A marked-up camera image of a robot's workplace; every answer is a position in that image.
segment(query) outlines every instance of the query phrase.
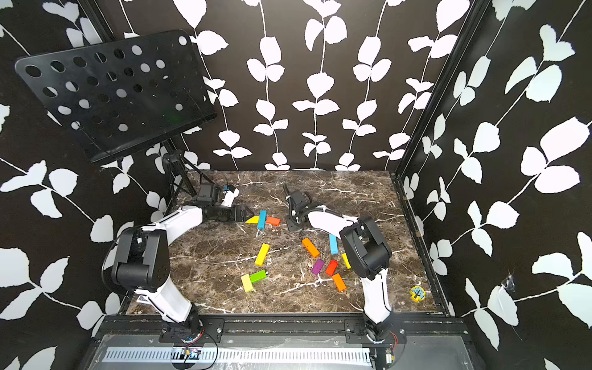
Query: hole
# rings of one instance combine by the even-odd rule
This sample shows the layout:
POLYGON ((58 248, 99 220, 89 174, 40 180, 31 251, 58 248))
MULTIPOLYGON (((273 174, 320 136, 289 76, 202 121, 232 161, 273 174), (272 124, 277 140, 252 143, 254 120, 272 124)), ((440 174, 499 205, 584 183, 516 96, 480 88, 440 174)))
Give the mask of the hole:
POLYGON ((76 84, 76 82, 68 81, 66 82, 66 89, 72 92, 76 92, 78 91, 78 85, 76 84))
POLYGON ((80 67, 80 68, 86 67, 86 60, 84 60, 83 58, 81 58, 79 56, 75 56, 74 59, 72 59, 72 61, 74 62, 74 64, 77 67, 80 67))
POLYGON ((135 55, 140 55, 140 54, 142 54, 142 48, 139 47, 138 45, 134 45, 131 47, 131 52, 134 53, 135 55))
POLYGON ((88 82, 89 85, 92 86, 97 86, 99 84, 99 80, 97 80, 95 77, 93 76, 88 76, 86 78, 86 81, 88 82))
POLYGON ((70 108, 65 107, 63 105, 60 105, 57 108, 57 111, 60 112, 60 113, 62 113, 63 115, 68 115, 68 114, 72 113, 72 110, 70 108))
POLYGON ((66 67, 64 67, 64 65, 61 62, 58 62, 57 60, 54 60, 53 62, 49 63, 50 66, 52 66, 52 69, 56 72, 64 72, 66 70, 66 67))
POLYGON ((80 99, 78 101, 78 105, 80 105, 81 108, 84 108, 84 109, 88 109, 91 107, 91 103, 89 103, 88 100, 86 100, 86 99, 80 99))
POLYGON ((107 57, 103 53, 95 53, 95 60, 99 63, 105 63, 107 61, 107 57))
POLYGON ((31 77, 35 77, 35 78, 41 77, 41 70, 33 65, 26 66, 25 72, 31 77))
POLYGON ((43 93, 47 96, 49 96, 50 98, 55 98, 57 96, 57 91, 54 88, 51 87, 46 87, 43 88, 41 91, 43 91, 43 93))
POLYGON ((124 54, 123 50, 121 50, 121 49, 115 49, 113 51, 113 55, 115 55, 115 57, 117 59, 123 59, 123 58, 126 57, 126 55, 124 54))
POLYGON ((107 78, 113 82, 117 81, 117 75, 113 72, 107 72, 107 78))

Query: leaf pattern wallpaper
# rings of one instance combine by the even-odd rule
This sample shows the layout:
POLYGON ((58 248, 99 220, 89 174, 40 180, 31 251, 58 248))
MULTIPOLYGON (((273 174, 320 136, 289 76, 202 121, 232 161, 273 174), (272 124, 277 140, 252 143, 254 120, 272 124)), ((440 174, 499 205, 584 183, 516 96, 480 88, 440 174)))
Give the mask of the leaf pattern wallpaper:
POLYGON ((448 309, 491 369, 590 367, 591 12, 491 1, 403 172, 448 309))
POLYGON ((394 169, 471 7, 469 0, 97 4, 116 39, 179 28, 191 36, 208 86, 202 98, 218 117, 179 144, 200 168, 217 170, 394 169))

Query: red block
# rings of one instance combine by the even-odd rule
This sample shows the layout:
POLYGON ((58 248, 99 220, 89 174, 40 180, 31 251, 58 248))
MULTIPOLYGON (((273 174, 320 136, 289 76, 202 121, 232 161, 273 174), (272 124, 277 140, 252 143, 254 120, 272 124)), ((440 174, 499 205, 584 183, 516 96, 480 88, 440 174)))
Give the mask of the red block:
POLYGON ((331 262, 329 262, 329 266, 327 266, 327 270, 325 272, 327 273, 327 275, 333 276, 336 268, 337 268, 337 261, 332 259, 331 262))

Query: orange block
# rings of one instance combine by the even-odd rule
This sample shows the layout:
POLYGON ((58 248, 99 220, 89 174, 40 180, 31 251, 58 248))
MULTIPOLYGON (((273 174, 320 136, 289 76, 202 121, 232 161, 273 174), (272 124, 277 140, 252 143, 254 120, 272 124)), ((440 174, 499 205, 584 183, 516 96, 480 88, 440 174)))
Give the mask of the orange block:
POLYGON ((320 256, 321 252, 318 251, 318 249, 314 246, 313 242, 311 242, 308 238, 304 239, 302 241, 302 244, 306 249, 308 249, 313 258, 320 256))
POLYGON ((337 285, 337 290, 341 293, 342 291, 344 291, 345 289, 347 289, 347 287, 345 286, 345 283, 343 282, 343 279, 341 278, 341 275, 339 274, 335 274, 332 276, 333 281, 335 282, 335 285, 337 285))

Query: yellow block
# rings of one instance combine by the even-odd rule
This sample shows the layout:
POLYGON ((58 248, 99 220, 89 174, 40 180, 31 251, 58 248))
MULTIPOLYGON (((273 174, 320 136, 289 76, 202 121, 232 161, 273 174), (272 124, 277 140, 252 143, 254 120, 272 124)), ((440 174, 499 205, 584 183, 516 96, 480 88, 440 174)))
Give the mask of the yellow block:
POLYGON ((263 266, 263 261, 265 260, 265 257, 267 256, 267 252, 269 252, 269 244, 263 244, 261 246, 261 250, 259 251, 259 254, 257 255, 257 259, 255 260, 255 265, 261 267, 263 266))
POLYGON ((246 293, 253 290, 253 284, 251 284, 251 279, 249 278, 249 274, 241 276, 240 279, 243 281, 243 288, 246 293))
POLYGON ((349 265, 349 261, 348 261, 348 255, 344 253, 344 254, 342 254, 342 255, 341 255, 341 257, 343 257, 343 261, 345 262, 345 267, 347 267, 348 269, 352 268, 352 267, 349 265))

